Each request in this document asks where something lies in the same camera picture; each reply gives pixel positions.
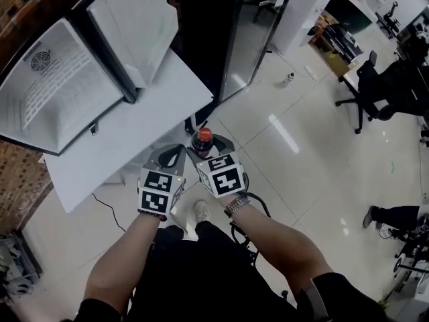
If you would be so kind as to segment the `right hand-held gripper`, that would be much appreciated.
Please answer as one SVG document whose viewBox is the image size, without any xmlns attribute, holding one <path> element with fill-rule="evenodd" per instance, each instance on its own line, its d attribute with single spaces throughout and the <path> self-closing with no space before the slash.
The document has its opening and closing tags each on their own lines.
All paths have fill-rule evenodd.
<svg viewBox="0 0 429 322">
<path fill-rule="evenodd" d="M 221 135 L 213 135 L 213 146 L 219 156 L 202 161 L 192 147 L 186 152 L 200 175 L 204 187 L 215 197 L 221 198 L 245 189 L 244 171 L 239 162 L 234 143 Z"/>
</svg>

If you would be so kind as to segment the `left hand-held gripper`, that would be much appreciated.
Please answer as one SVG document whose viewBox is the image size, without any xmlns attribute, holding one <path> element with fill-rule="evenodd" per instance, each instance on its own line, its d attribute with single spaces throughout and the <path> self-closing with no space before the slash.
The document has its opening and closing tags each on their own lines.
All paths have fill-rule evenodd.
<svg viewBox="0 0 429 322">
<path fill-rule="evenodd" d="M 180 199 L 186 179 L 183 177 L 186 148 L 168 144 L 156 148 L 141 169 L 137 180 L 139 213 L 167 217 Z"/>
</svg>

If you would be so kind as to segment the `small cola bottle red cap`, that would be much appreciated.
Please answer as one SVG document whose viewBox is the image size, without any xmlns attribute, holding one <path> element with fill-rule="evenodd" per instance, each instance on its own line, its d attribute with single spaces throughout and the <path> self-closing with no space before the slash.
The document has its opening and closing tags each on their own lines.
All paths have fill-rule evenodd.
<svg viewBox="0 0 429 322">
<path fill-rule="evenodd" d="M 213 147 L 213 134 L 210 128 L 199 129 L 191 139 L 191 148 L 201 157 L 206 158 Z"/>
</svg>

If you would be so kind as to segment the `person's left forearm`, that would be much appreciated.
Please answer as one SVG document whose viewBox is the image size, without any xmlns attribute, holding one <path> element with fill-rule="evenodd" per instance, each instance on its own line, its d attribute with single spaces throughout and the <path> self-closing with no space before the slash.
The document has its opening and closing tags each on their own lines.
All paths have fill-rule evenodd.
<svg viewBox="0 0 429 322">
<path fill-rule="evenodd" d="M 139 214 L 91 270 L 84 298 L 102 301 L 122 311 L 141 278 L 159 224 L 158 217 Z"/>
</svg>

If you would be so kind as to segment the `person's right forearm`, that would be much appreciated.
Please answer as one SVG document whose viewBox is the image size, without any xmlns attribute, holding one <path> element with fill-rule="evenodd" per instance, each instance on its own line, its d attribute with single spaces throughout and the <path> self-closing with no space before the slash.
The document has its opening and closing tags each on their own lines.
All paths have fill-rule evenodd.
<svg viewBox="0 0 429 322">
<path fill-rule="evenodd" d="M 313 278 L 332 272 L 322 252 L 300 231 L 269 218 L 251 205 L 239 208 L 232 218 L 262 256 L 283 274 L 294 297 Z"/>
</svg>

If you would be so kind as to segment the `white table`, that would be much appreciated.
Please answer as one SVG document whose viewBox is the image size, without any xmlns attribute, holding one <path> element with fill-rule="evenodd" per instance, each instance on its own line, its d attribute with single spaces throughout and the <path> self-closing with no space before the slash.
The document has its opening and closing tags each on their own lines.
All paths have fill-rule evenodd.
<svg viewBox="0 0 429 322">
<path fill-rule="evenodd" d="M 207 123 L 207 119 L 198 119 L 197 113 L 192 114 L 189 118 L 185 120 L 185 132 L 192 136 L 199 130 L 204 128 Z"/>
</svg>

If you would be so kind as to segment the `silver metal wristwatch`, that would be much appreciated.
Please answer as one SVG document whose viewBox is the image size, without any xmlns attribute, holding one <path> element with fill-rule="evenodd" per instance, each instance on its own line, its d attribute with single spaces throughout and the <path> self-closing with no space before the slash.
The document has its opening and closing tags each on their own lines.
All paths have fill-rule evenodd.
<svg viewBox="0 0 429 322">
<path fill-rule="evenodd" d="M 238 197 L 234 198 L 230 203 L 228 203 L 224 209 L 225 214 L 231 218 L 232 215 L 239 210 L 241 207 L 245 205 L 250 205 L 251 200 L 246 195 L 239 195 Z"/>
</svg>

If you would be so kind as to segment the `black mini fridge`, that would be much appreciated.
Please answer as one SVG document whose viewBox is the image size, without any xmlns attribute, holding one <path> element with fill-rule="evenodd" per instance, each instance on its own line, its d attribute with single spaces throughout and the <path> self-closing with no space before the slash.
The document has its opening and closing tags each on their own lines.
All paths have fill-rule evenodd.
<svg viewBox="0 0 429 322">
<path fill-rule="evenodd" d="M 22 129 L 21 100 L 37 75 L 30 67 L 31 57 L 50 51 L 55 58 L 65 60 L 77 50 L 84 50 L 90 62 Z M 0 140 L 59 156 L 121 102 L 125 101 L 115 77 L 97 58 L 72 20 L 62 17 L 26 41 L 0 71 Z"/>
</svg>

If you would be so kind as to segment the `black glass-door cabinet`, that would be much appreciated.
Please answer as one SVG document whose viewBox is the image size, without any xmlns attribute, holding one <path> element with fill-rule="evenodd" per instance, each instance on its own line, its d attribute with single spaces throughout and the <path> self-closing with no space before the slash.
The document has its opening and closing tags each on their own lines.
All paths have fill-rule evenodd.
<svg viewBox="0 0 429 322">
<path fill-rule="evenodd" d="M 169 0 L 178 10 L 174 51 L 218 105 L 248 87 L 289 0 Z"/>
</svg>

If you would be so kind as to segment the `person's black clothing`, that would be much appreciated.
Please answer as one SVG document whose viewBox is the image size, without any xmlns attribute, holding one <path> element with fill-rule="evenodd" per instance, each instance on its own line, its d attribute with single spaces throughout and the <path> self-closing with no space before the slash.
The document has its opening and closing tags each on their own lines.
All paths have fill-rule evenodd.
<svg viewBox="0 0 429 322">
<path fill-rule="evenodd" d="M 291 305 L 226 233 L 209 221 L 196 233 L 197 241 L 180 240 L 159 225 L 125 308 L 83 298 L 74 322 L 389 322 L 334 271 L 313 278 Z"/>
</svg>

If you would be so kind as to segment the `black mini fridge door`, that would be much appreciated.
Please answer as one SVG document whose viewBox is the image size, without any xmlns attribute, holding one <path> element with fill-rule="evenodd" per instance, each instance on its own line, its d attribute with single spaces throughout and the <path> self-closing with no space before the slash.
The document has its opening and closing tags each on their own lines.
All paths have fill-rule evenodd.
<svg viewBox="0 0 429 322">
<path fill-rule="evenodd" d="M 178 31 L 167 0 L 80 0 L 71 18 L 130 104 L 151 85 Z"/>
</svg>

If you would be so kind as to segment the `round fridge fan grille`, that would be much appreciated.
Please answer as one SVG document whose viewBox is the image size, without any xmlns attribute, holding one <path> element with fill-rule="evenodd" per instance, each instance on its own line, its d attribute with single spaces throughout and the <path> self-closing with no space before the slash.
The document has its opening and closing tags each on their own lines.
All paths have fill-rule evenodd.
<svg viewBox="0 0 429 322">
<path fill-rule="evenodd" d="M 50 53 L 47 51 L 41 51 L 34 54 L 31 59 L 30 66 L 35 72 L 43 72 L 47 67 L 49 67 L 51 62 Z"/>
</svg>

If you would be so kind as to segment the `cardboard box with goods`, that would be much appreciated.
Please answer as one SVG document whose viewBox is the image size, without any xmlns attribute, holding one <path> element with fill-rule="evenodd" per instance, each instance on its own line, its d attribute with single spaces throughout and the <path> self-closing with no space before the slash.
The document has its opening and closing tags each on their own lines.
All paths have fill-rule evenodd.
<svg viewBox="0 0 429 322">
<path fill-rule="evenodd" d="M 322 12 L 312 30 L 315 35 L 309 44 L 338 77 L 356 67 L 357 59 L 364 51 L 353 35 L 331 14 Z"/>
</svg>

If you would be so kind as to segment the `white water dispenser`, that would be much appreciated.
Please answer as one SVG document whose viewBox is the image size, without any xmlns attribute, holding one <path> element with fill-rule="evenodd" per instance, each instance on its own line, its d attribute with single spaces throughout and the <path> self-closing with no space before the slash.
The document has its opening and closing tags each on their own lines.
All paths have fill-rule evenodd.
<svg viewBox="0 0 429 322">
<path fill-rule="evenodd" d="M 314 26 L 330 0 L 289 0 L 271 39 L 276 52 L 286 58 L 315 35 Z"/>
</svg>

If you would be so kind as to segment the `grey storage rack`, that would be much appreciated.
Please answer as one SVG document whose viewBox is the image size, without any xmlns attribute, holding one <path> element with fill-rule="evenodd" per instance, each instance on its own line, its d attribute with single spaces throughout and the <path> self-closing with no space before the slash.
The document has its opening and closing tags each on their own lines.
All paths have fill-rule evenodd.
<svg viewBox="0 0 429 322">
<path fill-rule="evenodd" d="M 29 294 L 42 274 L 21 231 L 0 235 L 0 293 L 4 297 Z"/>
</svg>

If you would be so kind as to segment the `black office chair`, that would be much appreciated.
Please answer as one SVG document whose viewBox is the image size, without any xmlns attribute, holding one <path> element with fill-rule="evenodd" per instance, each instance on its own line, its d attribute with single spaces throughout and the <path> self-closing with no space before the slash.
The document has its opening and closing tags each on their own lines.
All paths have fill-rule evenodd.
<svg viewBox="0 0 429 322">
<path fill-rule="evenodd" d="M 396 113 L 429 118 L 429 66 L 418 66 L 410 59 L 398 58 L 378 73 L 376 62 L 377 54 L 371 51 L 357 70 L 357 86 L 345 76 L 339 77 L 339 82 L 346 84 L 353 98 L 336 101 L 335 105 L 357 105 L 359 126 L 355 133 L 361 133 L 364 114 L 369 121 L 387 121 Z"/>
<path fill-rule="evenodd" d="M 393 18 L 393 14 L 395 9 L 398 7 L 397 1 L 394 1 L 392 3 L 391 9 L 384 15 L 381 16 L 376 12 L 377 16 L 377 24 L 381 28 L 381 30 L 384 30 L 387 34 L 387 37 L 389 39 L 393 39 L 397 36 L 397 34 L 400 32 L 400 22 Z"/>
</svg>

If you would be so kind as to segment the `dark green table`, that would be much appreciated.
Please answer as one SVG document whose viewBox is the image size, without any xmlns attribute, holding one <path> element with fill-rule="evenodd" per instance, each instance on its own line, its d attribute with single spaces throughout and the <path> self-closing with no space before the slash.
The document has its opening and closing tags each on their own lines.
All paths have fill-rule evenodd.
<svg viewBox="0 0 429 322">
<path fill-rule="evenodd" d="M 357 34 L 372 24 L 358 0 L 330 0 L 325 11 L 351 34 Z"/>
</svg>

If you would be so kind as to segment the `wheeled equipment stand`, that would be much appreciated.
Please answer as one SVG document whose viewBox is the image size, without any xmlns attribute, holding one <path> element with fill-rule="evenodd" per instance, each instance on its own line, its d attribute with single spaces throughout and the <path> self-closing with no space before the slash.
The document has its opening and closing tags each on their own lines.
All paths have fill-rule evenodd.
<svg viewBox="0 0 429 322">
<path fill-rule="evenodd" d="M 401 250 L 395 254 L 393 267 L 393 286 L 383 300 L 387 302 L 393 293 L 401 293 L 409 279 L 425 279 L 429 276 L 429 215 L 420 217 L 413 230 L 381 229 L 383 239 L 396 239 L 403 242 Z"/>
</svg>

